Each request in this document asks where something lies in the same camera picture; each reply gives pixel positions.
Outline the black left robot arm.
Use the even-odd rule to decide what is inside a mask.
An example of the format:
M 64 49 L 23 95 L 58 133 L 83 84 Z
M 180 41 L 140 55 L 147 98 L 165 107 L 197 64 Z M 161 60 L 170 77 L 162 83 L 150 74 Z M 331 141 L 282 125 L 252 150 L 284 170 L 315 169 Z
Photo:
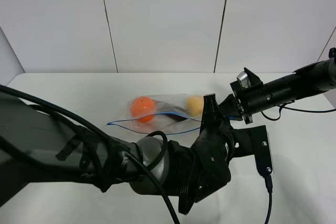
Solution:
M 1 86 L 1 204 L 29 183 L 92 184 L 102 192 L 129 183 L 140 195 L 162 196 L 175 223 L 178 213 L 231 179 L 235 139 L 212 96 L 191 147 L 154 131 L 135 143 L 112 137 L 74 113 Z M 169 197 L 177 196 L 174 210 Z

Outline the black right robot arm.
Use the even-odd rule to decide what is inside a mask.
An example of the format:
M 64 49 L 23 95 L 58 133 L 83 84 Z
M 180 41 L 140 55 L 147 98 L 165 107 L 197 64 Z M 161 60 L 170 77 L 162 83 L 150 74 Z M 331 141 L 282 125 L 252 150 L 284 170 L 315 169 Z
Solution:
M 221 112 L 235 121 L 252 123 L 252 115 L 335 89 L 335 48 L 329 50 L 329 59 L 302 67 L 290 75 L 263 83 L 244 68 L 230 84 L 233 91 L 220 105 Z

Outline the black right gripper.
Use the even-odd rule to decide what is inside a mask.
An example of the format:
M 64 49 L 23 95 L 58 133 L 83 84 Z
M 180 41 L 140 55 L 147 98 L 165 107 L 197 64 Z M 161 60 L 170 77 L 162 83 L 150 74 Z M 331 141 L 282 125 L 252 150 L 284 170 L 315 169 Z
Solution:
M 244 121 L 245 124 L 253 123 L 252 114 L 249 112 L 247 102 L 243 98 L 244 88 L 239 82 L 230 84 L 232 94 L 219 104 L 222 114 L 232 121 Z

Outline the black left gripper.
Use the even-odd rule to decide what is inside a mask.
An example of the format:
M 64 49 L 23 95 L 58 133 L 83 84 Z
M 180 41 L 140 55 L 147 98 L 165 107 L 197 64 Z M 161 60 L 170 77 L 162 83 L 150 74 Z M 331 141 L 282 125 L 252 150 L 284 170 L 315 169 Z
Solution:
M 187 184 L 181 188 L 185 200 L 203 200 L 231 180 L 228 166 L 234 152 L 233 127 L 230 120 L 223 120 L 215 94 L 203 99 L 200 134 L 190 147 L 183 147 L 192 159 L 186 172 Z

